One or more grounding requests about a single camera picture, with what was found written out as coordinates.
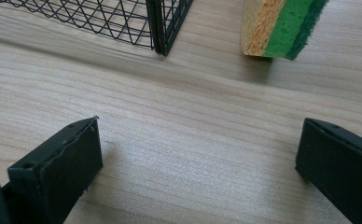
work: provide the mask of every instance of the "sponge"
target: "sponge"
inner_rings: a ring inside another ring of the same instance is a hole
[[[296,59],[326,3],[327,0],[245,0],[244,54]]]

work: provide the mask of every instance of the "green scouring pad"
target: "green scouring pad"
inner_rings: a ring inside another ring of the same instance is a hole
[[[246,55],[297,58],[327,0],[245,0],[242,47]]]

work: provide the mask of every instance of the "wire basket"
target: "wire basket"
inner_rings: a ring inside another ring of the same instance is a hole
[[[0,0],[167,55],[193,0]]]

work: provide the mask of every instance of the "wood grain surface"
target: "wood grain surface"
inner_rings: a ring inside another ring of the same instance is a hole
[[[349,223],[295,171],[303,120],[362,136],[362,0],[296,61],[243,56],[243,0],[195,0],[166,58],[0,4],[0,183],[97,115],[104,168],[66,223]]]

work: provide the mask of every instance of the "wire mesh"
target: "wire mesh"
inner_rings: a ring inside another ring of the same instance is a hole
[[[0,0],[167,55],[192,0]]]

